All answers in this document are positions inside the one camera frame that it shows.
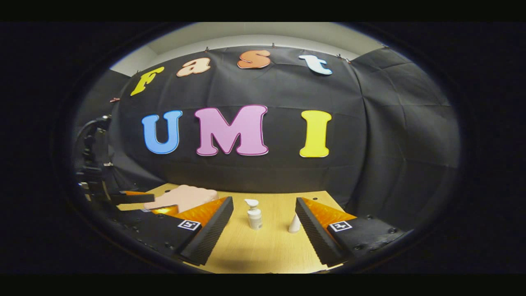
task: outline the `white cone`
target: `white cone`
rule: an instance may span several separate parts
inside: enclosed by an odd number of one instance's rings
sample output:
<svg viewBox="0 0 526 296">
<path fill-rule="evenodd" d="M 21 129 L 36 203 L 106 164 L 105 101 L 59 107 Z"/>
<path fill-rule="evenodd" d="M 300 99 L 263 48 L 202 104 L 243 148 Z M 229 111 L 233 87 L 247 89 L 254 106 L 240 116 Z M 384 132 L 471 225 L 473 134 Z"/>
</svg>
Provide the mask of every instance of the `white cone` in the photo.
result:
<svg viewBox="0 0 526 296">
<path fill-rule="evenodd" d="M 301 226 L 301 222 L 299 222 L 298 214 L 295 214 L 294 219 L 292 220 L 292 223 L 289 226 L 289 232 L 290 233 L 298 232 L 300 226 Z"/>
</svg>

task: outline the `pink sponge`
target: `pink sponge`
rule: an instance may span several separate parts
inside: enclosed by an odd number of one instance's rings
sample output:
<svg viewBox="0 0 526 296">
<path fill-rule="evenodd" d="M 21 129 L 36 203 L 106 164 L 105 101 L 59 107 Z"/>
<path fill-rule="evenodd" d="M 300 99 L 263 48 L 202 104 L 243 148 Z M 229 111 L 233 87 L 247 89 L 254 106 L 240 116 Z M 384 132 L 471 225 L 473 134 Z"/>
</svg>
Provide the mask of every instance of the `pink sponge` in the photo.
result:
<svg viewBox="0 0 526 296">
<path fill-rule="evenodd" d="M 177 204 L 179 213 L 195 208 L 219 198 L 217 191 L 181 185 L 155 198 L 154 202 L 144 204 L 145 209 L 163 208 Z"/>
</svg>

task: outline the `wooden table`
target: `wooden table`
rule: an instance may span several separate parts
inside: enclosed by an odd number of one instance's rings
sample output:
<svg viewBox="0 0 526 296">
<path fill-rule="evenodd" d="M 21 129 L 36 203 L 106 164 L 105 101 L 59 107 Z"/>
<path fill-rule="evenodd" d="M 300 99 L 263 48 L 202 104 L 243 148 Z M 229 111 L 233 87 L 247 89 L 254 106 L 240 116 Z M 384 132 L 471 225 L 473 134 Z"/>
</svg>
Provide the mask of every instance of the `wooden table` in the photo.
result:
<svg viewBox="0 0 526 296">
<path fill-rule="evenodd" d="M 177 187 L 167 183 L 148 193 L 157 197 L 163 195 L 165 190 Z M 312 273 L 329 269 L 316 256 L 303 227 L 297 233 L 288 232 L 295 215 L 297 197 L 317 198 L 317 202 L 343 211 L 326 191 L 218 193 L 220 198 L 232 196 L 234 211 L 206 265 L 197 268 L 213 273 Z M 249 206 L 244 199 L 259 201 L 263 222 L 261 229 L 250 228 L 247 216 Z M 143 204 L 121 204 L 118 207 L 122 211 L 144 208 Z"/>
</svg>

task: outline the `letter u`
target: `letter u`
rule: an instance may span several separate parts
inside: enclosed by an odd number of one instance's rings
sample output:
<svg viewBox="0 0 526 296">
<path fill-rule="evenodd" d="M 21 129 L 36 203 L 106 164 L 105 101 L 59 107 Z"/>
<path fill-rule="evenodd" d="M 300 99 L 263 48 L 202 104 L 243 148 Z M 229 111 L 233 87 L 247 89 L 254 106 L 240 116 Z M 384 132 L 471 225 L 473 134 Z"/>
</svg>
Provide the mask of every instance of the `letter u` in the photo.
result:
<svg viewBox="0 0 526 296">
<path fill-rule="evenodd" d="M 144 126 L 144 142 L 146 147 L 156 154 L 168 154 L 173 152 L 179 145 L 179 117 L 182 111 L 175 110 L 166 112 L 163 116 L 168 122 L 168 140 L 166 143 L 157 141 L 156 122 L 159 120 L 157 115 L 149 115 L 141 121 Z"/>
</svg>

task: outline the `pump bottle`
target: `pump bottle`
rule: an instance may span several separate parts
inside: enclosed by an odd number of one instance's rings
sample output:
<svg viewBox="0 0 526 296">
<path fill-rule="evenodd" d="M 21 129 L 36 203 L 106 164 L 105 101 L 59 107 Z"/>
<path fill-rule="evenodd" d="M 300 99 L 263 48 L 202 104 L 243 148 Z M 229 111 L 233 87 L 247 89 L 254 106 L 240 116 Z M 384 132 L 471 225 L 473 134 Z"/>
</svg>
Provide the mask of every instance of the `pump bottle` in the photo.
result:
<svg viewBox="0 0 526 296">
<path fill-rule="evenodd" d="M 257 200 L 245 199 L 245 202 L 250 206 L 248 213 L 248 222 L 250 223 L 250 228 L 258 230 L 262 227 L 261 222 L 261 210 L 258 209 L 259 202 Z"/>
</svg>

